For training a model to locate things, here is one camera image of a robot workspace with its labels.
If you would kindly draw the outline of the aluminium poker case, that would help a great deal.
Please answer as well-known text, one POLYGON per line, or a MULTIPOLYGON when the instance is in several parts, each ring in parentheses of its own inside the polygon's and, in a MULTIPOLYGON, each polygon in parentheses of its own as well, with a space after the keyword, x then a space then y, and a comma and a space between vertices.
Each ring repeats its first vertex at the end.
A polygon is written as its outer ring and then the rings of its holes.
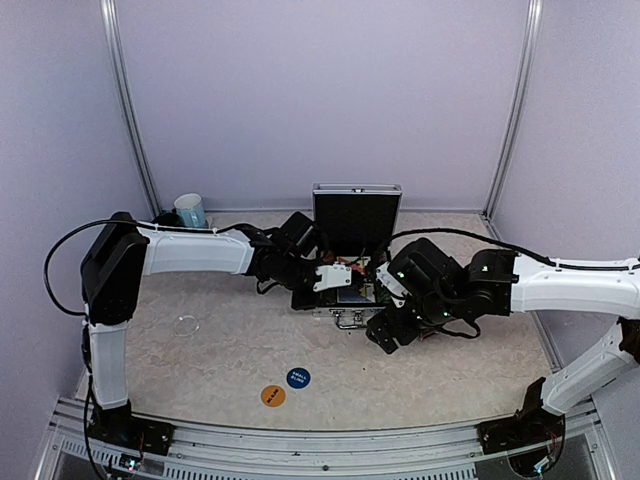
POLYGON ((388 250, 379 251, 378 247, 395 231, 402 188, 398 184, 317 183, 312 197, 314 220, 328 235, 332 261, 338 263, 338 256, 369 256, 371 260, 364 269, 350 267, 350 286, 371 286, 376 297, 373 304, 338 303, 340 288, 325 290, 313 314, 331 316, 340 330, 364 329, 366 322, 391 302, 386 289, 368 275, 368 269, 390 258, 388 250))

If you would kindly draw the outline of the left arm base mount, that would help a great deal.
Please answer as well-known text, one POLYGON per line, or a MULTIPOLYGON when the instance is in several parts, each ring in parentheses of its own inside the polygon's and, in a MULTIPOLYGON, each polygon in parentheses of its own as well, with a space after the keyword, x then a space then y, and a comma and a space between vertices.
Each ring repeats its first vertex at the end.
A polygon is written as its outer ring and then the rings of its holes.
POLYGON ((114 446, 167 456, 175 427, 167 422, 133 415, 96 418, 88 426, 88 436, 114 446))

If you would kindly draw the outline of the dark green mug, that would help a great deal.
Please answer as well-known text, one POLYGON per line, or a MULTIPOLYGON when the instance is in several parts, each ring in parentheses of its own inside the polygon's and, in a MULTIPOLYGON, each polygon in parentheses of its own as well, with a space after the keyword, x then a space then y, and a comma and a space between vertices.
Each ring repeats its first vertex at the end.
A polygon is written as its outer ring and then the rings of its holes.
POLYGON ((169 227, 183 227, 184 222, 181 217, 173 212, 166 212, 161 215, 156 216, 152 220, 153 224, 161 225, 161 226, 169 226, 169 227))

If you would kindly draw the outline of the blue small blind button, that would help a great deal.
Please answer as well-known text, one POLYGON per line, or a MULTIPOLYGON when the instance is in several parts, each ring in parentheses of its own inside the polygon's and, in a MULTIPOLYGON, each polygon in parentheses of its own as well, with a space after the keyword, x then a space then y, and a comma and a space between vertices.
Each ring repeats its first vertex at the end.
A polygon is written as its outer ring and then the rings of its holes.
POLYGON ((286 382, 292 389, 303 389, 310 384, 311 374, 305 368, 296 367, 287 373, 286 382))

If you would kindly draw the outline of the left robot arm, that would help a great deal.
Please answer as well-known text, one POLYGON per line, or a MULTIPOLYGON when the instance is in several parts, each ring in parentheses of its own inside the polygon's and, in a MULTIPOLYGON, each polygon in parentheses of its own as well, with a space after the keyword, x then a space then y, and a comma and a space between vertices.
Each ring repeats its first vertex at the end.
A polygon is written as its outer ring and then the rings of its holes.
POLYGON ((239 223, 192 229, 137 223, 124 212, 105 225, 81 263, 91 391, 104 409, 99 424, 121 445, 140 434, 126 412, 125 347, 129 321, 145 276, 172 272, 221 272, 272 281, 293 292, 330 288, 331 265, 322 255, 324 235, 304 214, 282 226, 260 229, 239 223))

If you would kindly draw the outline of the clear round disc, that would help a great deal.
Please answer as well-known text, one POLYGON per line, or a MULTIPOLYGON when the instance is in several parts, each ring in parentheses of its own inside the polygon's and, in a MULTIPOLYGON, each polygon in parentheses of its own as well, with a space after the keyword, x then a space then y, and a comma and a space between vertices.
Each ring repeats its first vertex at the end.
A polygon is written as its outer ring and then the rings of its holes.
POLYGON ((200 329, 199 320, 192 315, 179 316, 173 324, 174 335, 178 338, 194 336, 200 329))

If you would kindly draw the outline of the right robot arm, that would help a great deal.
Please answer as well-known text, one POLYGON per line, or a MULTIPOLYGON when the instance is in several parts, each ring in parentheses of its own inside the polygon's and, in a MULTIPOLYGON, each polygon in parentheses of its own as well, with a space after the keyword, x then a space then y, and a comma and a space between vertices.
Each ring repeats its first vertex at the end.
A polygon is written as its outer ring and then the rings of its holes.
POLYGON ((385 353, 422 334, 445 333, 462 320, 473 330, 487 315, 531 311, 614 315, 616 323, 559 372, 531 384, 511 426, 523 444, 546 432, 551 418, 639 365, 639 263, 578 262, 537 258, 513 247, 484 249, 461 266, 433 242, 420 238, 380 265, 376 280, 393 299, 367 323, 366 335, 385 353))

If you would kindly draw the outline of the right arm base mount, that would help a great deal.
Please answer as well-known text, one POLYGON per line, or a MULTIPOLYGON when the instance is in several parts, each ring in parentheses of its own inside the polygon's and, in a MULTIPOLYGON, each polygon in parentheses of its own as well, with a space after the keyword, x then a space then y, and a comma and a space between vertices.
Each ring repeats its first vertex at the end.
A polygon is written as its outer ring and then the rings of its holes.
POLYGON ((515 416, 482 422, 477 432, 485 455, 558 440, 565 431, 564 417, 521 421, 515 416))

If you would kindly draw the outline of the red playing card deck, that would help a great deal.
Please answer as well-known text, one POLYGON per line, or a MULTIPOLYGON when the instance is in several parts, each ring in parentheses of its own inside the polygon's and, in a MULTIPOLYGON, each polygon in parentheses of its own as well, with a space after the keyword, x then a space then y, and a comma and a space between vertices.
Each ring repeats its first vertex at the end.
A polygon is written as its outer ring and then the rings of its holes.
POLYGON ((369 256, 362 257, 342 257, 338 256, 336 261, 340 264, 347 265, 351 268, 360 268, 364 269, 367 264, 370 262, 371 258, 369 256))

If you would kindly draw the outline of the orange big blind button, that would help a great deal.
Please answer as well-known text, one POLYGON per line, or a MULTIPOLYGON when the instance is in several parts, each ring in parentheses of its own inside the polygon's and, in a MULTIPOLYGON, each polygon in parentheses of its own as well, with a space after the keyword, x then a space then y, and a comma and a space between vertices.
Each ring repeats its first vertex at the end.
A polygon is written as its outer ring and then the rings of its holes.
POLYGON ((262 403, 269 408, 277 408, 286 401, 286 391, 279 385, 268 385, 261 392, 262 403))

